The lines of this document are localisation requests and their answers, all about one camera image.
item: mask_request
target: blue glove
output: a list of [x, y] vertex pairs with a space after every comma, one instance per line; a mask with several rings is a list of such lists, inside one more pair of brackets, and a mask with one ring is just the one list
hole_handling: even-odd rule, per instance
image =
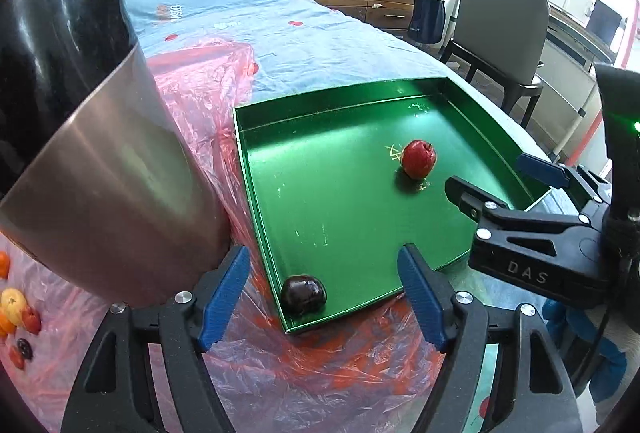
[[[604, 312], [604, 306], [583, 311], [552, 300], [547, 300], [542, 308], [542, 316], [548, 320], [546, 328], [556, 345], [560, 344], [566, 327], [581, 339], [593, 342]], [[604, 360], [591, 377], [589, 391], [596, 406], [596, 421], [602, 424], [638, 371], [640, 336], [613, 312], [597, 353]]]

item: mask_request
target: silver screw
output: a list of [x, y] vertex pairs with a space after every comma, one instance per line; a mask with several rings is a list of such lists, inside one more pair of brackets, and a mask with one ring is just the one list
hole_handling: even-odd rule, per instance
[[489, 239], [491, 238], [491, 231], [489, 231], [489, 229], [485, 229], [484, 227], [480, 227], [480, 229], [476, 231], [476, 236], [478, 236], [478, 238], [480, 239]]
[[525, 303], [520, 307], [520, 311], [526, 316], [535, 316], [536, 308], [533, 305], [529, 305], [529, 303]]
[[193, 294], [191, 294], [191, 292], [189, 292], [188, 290], [183, 290], [182, 292], [178, 292], [175, 295], [174, 299], [176, 303], [184, 304], [191, 301], [192, 298], [193, 298]]
[[456, 301], [458, 301], [458, 303], [462, 303], [463, 305], [468, 305], [471, 301], [474, 300], [474, 297], [469, 294], [469, 292], [465, 292], [465, 291], [460, 291], [460, 292], [456, 292]]
[[112, 314], [122, 314], [124, 312], [125, 308], [127, 308], [127, 304], [126, 303], [123, 303], [123, 302], [114, 303], [109, 308], [109, 312], [111, 312]]

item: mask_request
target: pink plastic sheet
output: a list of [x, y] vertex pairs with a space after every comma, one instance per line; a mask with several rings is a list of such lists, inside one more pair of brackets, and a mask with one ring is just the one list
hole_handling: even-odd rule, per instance
[[[148, 60], [158, 88], [232, 222], [252, 251], [252, 272], [225, 337], [204, 355], [238, 433], [410, 430], [442, 356], [425, 343], [407, 301], [397, 297], [319, 330], [282, 332], [262, 268], [238, 161], [232, 108], [250, 101], [260, 67], [248, 44], [208, 40]], [[36, 417], [57, 432], [79, 365], [107, 303], [49, 272], [6, 240], [7, 283], [42, 314], [24, 372], [0, 360]], [[156, 394], [167, 431], [181, 431], [159, 346], [151, 346]]]

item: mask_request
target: green tray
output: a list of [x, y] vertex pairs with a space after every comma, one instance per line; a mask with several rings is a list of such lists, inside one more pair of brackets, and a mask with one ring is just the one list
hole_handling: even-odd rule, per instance
[[[286, 333], [349, 314], [401, 290], [398, 250], [415, 243], [433, 269], [463, 256], [474, 222], [444, 193], [457, 175], [517, 209], [548, 188], [513, 170], [522, 150], [445, 77], [357, 84], [276, 98], [235, 110], [244, 185]], [[413, 139], [438, 161], [422, 184], [399, 170]], [[292, 319], [284, 280], [310, 274], [324, 309]]]

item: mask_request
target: chair leg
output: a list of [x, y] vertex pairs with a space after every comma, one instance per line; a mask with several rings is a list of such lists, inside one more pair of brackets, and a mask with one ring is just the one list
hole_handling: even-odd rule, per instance
[[442, 56], [440, 57], [440, 62], [447, 64], [449, 58], [453, 54], [453, 40], [449, 41], [449, 44], [442, 51]]
[[536, 95], [535, 97], [531, 97], [529, 99], [529, 104], [527, 105], [527, 110], [524, 112], [524, 117], [522, 118], [522, 122], [520, 123], [520, 125], [523, 128], [526, 128], [527, 124], [529, 124], [529, 121], [531, 120], [531, 115], [533, 115], [533, 110], [535, 109], [539, 98], [540, 98], [540, 96]]
[[468, 73], [468, 74], [466, 74], [466, 77], [465, 77], [466, 82], [468, 82], [469, 84], [471, 84], [471, 81], [473, 80], [473, 78], [474, 78], [474, 76], [476, 75], [476, 72], [477, 72], [477, 71], [478, 71], [478, 69], [477, 69], [475, 66], [471, 65], [471, 66], [469, 67], [469, 73]]
[[520, 89], [516, 86], [504, 86], [504, 95], [502, 96], [502, 105], [500, 109], [507, 115], [511, 113], [511, 110], [516, 105], [516, 102], [521, 97]]

